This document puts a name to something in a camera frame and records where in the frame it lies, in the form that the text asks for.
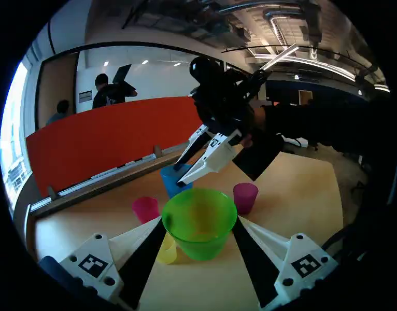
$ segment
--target ceiling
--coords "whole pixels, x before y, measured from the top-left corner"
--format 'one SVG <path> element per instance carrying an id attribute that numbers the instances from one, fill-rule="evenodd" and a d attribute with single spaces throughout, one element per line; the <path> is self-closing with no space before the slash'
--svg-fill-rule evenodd
<path id="1" fill-rule="evenodd" d="M 296 43 L 300 48 L 291 56 L 345 69 L 356 81 L 287 61 L 274 71 L 311 71 L 371 89 L 385 84 L 361 34 L 329 0 L 94 0 L 88 24 L 100 17 L 119 19 L 123 29 L 137 25 L 183 34 L 220 50 L 256 47 L 246 57 L 254 69 L 269 61 L 255 53 L 278 54 Z"/>

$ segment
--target plastic cup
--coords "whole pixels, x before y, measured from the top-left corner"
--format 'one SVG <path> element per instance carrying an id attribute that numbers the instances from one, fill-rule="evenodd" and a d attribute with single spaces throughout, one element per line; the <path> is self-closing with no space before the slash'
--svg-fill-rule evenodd
<path id="1" fill-rule="evenodd" d="M 161 177 L 164 181 L 165 189 L 171 199 L 180 192 L 193 188 L 193 183 L 189 183 L 184 187 L 177 186 L 177 181 L 183 176 L 191 167 L 191 164 L 184 164 L 177 172 L 173 169 L 173 165 L 167 166 L 160 171 Z"/>
<path id="2" fill-rule="evenodd" d="M 238 183 L 233 187 L 234 204 L 239 215 L 249 214 L 259 189 L 252 183 Z"/>
<path id="3" fill-rule="evenodd" d="M 177 245 L 173 237 L 165 234 L 161 248 L 157 254 L 157 261 L 164 264 L 173 263 L 177 259 Z"/>
<path id="4" fill-rule="evenodd" d="M 143 196 L 135 200 L 132 204 L 132 210 L 141 223 L 146 223 L 160 215 L 158 201 L 150 196 Z"/>
<path id="5" fill-rule="evenodd" d="M 188 189 L 164 206 L 163 224 L 193 260 L 215 258 L 233 228 L 237 211 L 231 198 L 212 189 Z"/>

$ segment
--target person's hand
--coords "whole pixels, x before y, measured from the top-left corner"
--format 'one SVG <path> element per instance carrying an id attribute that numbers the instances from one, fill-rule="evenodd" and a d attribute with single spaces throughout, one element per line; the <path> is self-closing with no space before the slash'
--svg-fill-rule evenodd
<path id="1" fill-rule="evenodd" d="M 266 120 L 266 114 L 265 114 L 265 109 L 262 107 L 255 108 L 254 109 L 254 124 L 257 128 L 265 131 L 265 120 Z M 241 141 L 240 144 L 244 148 L 249 148 L 253 146 L 253 140 L 252 140 L 252 135 L 247 134 Z"/>
<path id="2" fill-rule="evenodd" d="M 245 138 L 243 138 L 243 139 L 240 141 L 240 144 L 243 146 L 243 148 L 252 147 L 252 145 L 253 145 L 252 135 L 247 134 L 247 135 L 245 136 Z"/>

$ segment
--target blue plastic cup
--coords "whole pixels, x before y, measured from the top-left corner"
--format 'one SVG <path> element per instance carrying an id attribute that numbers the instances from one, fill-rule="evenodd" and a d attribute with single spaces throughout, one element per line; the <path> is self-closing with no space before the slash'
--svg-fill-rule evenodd
<path id="1" fill-rule="evenodd" d="M 173 169 L 173 165 L 167 166 L 160 171 L 161 177 L 163 178 L 165 189 L 167 190 L 167 194 L 171 199 L 174 195 L 179 194 L 180 192 L 193 188 L 193 183 L 189 183 L 184 187 L 177 186 L 177 181 L 180 179 L 182 175 L 184 175 L 190 168 L 191 164 L 184 164 L 177 172 Z"/>

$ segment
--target pink plastic cup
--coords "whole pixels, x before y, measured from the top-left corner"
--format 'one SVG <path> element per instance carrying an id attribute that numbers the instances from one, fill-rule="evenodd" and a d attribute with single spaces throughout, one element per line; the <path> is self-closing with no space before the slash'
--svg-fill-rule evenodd
<path id="1" fill-rule="evenodd" d="M 240 215 L 249 214 L 258 195 L 259 189 L 252 183 L 238 183 L 233 187 L 234 204 Z"/>
<path id="2" fill-rule="evenodd" d="M 132 204 L 132 210 L 141 223 L 146 223 L 160 215 L 158 201 L 154 197 L 143 196 Z"/>

